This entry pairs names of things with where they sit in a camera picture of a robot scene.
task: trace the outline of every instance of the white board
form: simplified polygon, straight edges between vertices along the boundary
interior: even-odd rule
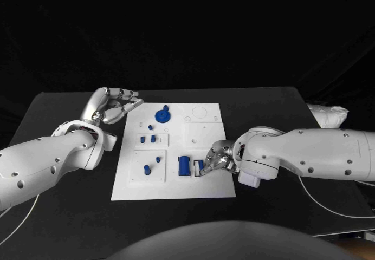
[[[159,123],[155,114],[165,105],[172,118]],[[111,200],[235,197],[231,173],[217,170],[195,176],[197,161],[205,160],[214,142],[223,139],[220,104],[145,103],[127,115]],[[191,157],[191,176],[179,176],[181,156]],[[150,166],[150,175],[145,174],[145,165]]]

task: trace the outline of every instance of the cable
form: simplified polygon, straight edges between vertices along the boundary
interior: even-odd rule
[[[2,213],[2,215],[0,215],[0,218],[2,218],[3,215],[6,215],[6,213],[8,213],[8,211],[9,211],[10,209],[12,209],[12,207],[6,209],[6,211],[5,211],[5,212]]]
[[[362,183],[362,184],[367,184],[367,185],[370,185],[370,186],[374,186],[374,187],[375,187],[375,184],[365,183],[364,181],[360,181],[360,180],[357,180],[357,182],[358,182],[358,183]]]
[[[10,236],[16,233],[16,231],[18,231],[18,229],[21,228],[23,222],[26,221],[26,219],[28,219],[28,217],[29,217],[29,215],[31,215],[31,213],[32,213],[32,211],[34,211],[34,207],[35,207],[38,198],[39,198],[39,194],[38,194],[38,197],[35,198],[34,206],[32,206],[32,208],[31,208],[31,210],[29,210],[29,213],[28,213],[25,219],[22,220],[22,223],[19,224],[19,226],[16,227],[16,229],[15,229],[15,231],[10,233],[10,235],[6,237],[6,239],[3,240],[3,242],[0,243],[0,245],[3,245],[3,243],[8,241],[8,239],[10,238]]]
[[[329,208],[326,208],[326,207],[316,201],[316,199],[313,198],[313,196],[312,196],[310,193],[308,192],[308,189],[306,189],[306,187],[305,187],[303,180],[302,180],[302,177],[300,177],[300,176],[299,176],[299,180],[300,180],[300,182],[302,182],[303,189],[305,189],[308,195],[310,196],[312,200],[318,203],[318,205],[319,205],[322,208],[325,208],[325,209],[326,209],[328,211],[331,211],[334,214],[336,214],[336,215],[339,215],[339,216],[342,216],[342,217],[348,217],[348,218],[375,218],[375,216],[373,216],[373,217],[348,216],[348,215],[345,215],[345,214],[341,214],[341,213],[335,212],[335,211],[331,210]]]

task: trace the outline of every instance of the blue object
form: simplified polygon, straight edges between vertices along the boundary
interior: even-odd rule
[[[152,173],[150,166],[145,165],[143,169],[145,169],[145,174],[150,175],[150,173]]]
[[[159,123],[168,123],[171,120],[171,113],[168,105],[165,106],[163,110],[159,110],[155,114],[155,119]]]
[[[199,163],[199,171],[201,171],[201,170],[204,170],[204,168],[205,168],[205,163],[204,163],[202,160],[201,160],[198,163]]]
[[[191,176],[191,157],[181,156],[178,158],[178,175],[179,176]]]

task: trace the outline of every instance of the black table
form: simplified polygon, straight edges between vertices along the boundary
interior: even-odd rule
[[[51,136],[58,125],[80,119],[93,93],[41,93],[29,107],[10,145]],[[146,102],[220,103],[227,138],[235,140],[256,126],[285,132],[319,124],[292,87],[148,90]],[[65,175],[41,194],[35,210],[0,248],[0,259],[94,259],[150,235],[199,222],[250,220],[276,224],[310,235],[375,229],[375,219],[341,217],[309,198],[298,176],[280,168],[279,178],[260,188],[238,183],[237,198],[111,201],[126,118],[103,130],[119,136],[111,152],[93,171]],[[303,178],[325,206],[347,215],[373,211],[354,181]],[[0,220],[0,241],[23,220],[34,200],[16,206]]]

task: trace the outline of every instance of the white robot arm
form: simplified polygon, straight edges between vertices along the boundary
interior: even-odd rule
[[[375,181],[375,133],[336,129],[296,129],[289,133],[256,127],[233,143],[212,145],[201,175],[225,168],[238,181],[260,186],[283,167],[299,176]]]
[[[100,123],[114,124],[143,104],[137,96],[132,90],[98,88],[80,120],[65,122],[52,136],[0,150],[0,211],[54,187],[65,173],[97,167],[117,141]],[[122,105],[117,100],[130,103]]]

